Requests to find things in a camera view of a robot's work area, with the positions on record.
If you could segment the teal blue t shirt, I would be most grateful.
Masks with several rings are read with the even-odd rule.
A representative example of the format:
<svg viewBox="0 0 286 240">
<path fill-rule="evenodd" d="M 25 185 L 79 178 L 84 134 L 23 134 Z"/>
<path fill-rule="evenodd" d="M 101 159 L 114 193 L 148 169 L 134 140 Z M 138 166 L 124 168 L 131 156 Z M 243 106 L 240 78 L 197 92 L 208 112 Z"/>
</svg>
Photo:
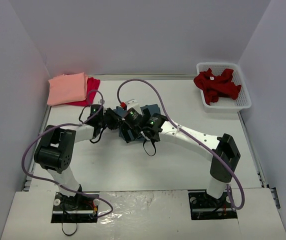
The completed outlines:
<svg viewBox="0 0 286 240">
<path fill-rule="evenodd" d="M 158 106 L 158 104 L 150 104 L 150 105 L 145 105 L 142 106 L 141 111 L 143 112 L 145 109 L 148 109 L 149 113 L 151 115 L 153 114 L 160 114 L 160 108 Z M 113 109 L 113 111 L 120 115 L 121 117 L 123 117 L 126 114 L 126 111 L 123 110 L 120 106 L 116 106 L 115 109 Z M 143 142 L 144 138 L 142 136 L 134 136 L 134 133 L 131 129 L 128 129 L 125 136 L 124 133 L 121 129 L 118 129 L 118 137 L 123 139 L 126 143 L 130 143 L 130 142 Z"/>
</svg>

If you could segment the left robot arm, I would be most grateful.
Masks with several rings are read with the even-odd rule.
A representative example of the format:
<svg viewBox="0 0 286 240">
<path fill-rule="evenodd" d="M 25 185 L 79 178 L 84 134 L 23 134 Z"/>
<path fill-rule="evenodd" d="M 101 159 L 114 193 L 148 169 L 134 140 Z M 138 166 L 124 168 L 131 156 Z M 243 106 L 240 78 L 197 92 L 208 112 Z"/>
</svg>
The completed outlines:
<svg viewBox="0 0 286 240">
<path fill-rule="evenodd" d="M 94 104 L 90 107 L 89 117 L 81 123 L 48 125 L 42 133 L 34 161 L 52 176 L 59 193 L 66 197 L 65 203 L 72 209 L 78 209 L 84 203 L 82 186 L 70 167 L 74 145 L 82 141 L 94 143 L 104 129 L 116 130 L 121 123 L 122 117 L 111 108 Z"/>
</svg>

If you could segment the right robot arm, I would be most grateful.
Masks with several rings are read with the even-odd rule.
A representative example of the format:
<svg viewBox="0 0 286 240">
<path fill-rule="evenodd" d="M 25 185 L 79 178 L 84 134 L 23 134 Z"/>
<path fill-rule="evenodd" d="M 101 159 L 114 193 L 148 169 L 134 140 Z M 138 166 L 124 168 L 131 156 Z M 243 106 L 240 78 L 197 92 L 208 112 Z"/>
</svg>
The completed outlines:
<svg viewBox="0 0 286 240">
<path fill-rule="evenodd" d="M 205 157 L 211 162 L 211 178 L 204 195 L 205 202 L 212 207 L 222 202 L 223 192 L 231 182 L 232 174 L 217 157 L 220 157 L 232 172 L 236 170 L 241 158 L 231 135 L 208 135 L 177 124 L 165 115 L 150 114 L 148 109 L 140 114 L 133 107 L 125 113 L 121 131 L 127 141 L 130 141 L 127 131 L 131 131 L 133 137 L 142 137 L 144 142 L 150 141 L 153 146 L 157 142 L 172 143 Z"/>
</svg>

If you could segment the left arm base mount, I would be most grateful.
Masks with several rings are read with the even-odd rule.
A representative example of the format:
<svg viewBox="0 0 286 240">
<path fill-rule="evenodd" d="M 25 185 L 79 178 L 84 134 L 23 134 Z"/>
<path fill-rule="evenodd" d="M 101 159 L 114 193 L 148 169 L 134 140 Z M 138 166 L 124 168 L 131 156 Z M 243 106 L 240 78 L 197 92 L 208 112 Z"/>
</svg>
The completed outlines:
<svg viewBox="0 0 286 240">
<path fill-rule="evenodd" d="M 51 223 L 96 223 L 98 221 L 99 194 L 92 197 L 75 195 L 63 196 L 55 193 Z"/>
</svg>

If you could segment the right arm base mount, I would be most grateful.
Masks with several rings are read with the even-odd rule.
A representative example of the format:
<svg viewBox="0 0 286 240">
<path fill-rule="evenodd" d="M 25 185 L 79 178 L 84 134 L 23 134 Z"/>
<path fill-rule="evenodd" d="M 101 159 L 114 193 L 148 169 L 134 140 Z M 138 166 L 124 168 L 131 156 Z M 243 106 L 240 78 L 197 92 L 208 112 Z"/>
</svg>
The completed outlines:
<svg viewBox="0 0 286 240">
<path fill-rule="evenodd" d="M 237 219 L 224 191 L 219 199 L 206 193 L 205 189 L 188 191 L 190 217 L 193 221 Z"/>
</svg>

